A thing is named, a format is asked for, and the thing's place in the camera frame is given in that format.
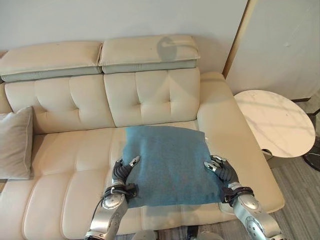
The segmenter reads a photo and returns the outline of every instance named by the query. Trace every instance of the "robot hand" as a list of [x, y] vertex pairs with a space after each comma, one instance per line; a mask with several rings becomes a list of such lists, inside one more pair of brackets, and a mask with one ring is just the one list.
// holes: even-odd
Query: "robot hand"
[[126, 183], [132, 168], [139, 162], [140, 156], [136, 156], [128, 165], [123, 166], [122, 159], [115, 162], [112, 170], [112, 185]]
[[211, 155], [211, 162], [204, 162], [204, 166], [214, 172], [219, 179], [227, 186], [238, 183], [238, 175], [226, 158], [218, 155]]
[[126, 184], [126, 180], [139, 160], [140, 157], [136, 156], [128, 165], [123, 165], [122, 160], [115, 162], [112, 185], [106, 188], [95, 207], [85, 240], [115, 239], [120, 221], [128, 210], [128, 200], [137, 195], [137, 186], [134, 183]]
[[238, 175], [226, 158], [211, 155], [211, 162], [204, 166], [214, 172], [225, 186], [222, 188], [222, 203], [233, 207], [235, 216], [242, 222], [252, 240], [285, 240], [278, 223], [255, 199], [250, 187], [239, 183]]

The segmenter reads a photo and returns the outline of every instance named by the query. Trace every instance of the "gray pillow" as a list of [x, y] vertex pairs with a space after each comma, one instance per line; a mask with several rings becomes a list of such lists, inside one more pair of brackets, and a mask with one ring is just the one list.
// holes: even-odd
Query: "gray pillow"
[[33, 109], [0, 113], [0, 179], [29, 179]]

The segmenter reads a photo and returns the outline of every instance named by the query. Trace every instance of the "round side table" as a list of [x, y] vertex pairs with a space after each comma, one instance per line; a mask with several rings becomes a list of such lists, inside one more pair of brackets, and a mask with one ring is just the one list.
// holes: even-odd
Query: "round side table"
[[311, 120], [289, 99], [264, 90], [243, 91], [234, 98], [260, 148], [272, 156], [298, 157], [314, 145]]

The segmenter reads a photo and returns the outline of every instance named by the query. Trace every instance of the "blue cloth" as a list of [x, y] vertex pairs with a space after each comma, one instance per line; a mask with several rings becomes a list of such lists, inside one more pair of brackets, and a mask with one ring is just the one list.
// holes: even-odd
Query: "blue cloth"
[[127, 127], [123, 163], [136, 156], [140, 162], [126, 183], [137, 184], [139, 192], [130, 199], [129, 208], [220, 201], [222, 182], [204, 167], [210, 152], [203, 132], [172, 126]]

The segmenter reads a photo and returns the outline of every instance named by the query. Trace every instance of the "sofa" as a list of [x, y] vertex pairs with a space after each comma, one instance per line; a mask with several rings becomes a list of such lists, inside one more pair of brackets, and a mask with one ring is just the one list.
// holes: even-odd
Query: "sofa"
[[[33, 107], [30, 179], [0, 193], [0, 239], [83, 239], [125, 128], [166, 125], [205, 133], [268, 212], [285, 202], [222, 74], [200, 75], [189, 35], [69, 41], [10, 49], [0, 60], [0, 113]], [[118, 234], [235, 219], [229, 205], [128, 209]]]

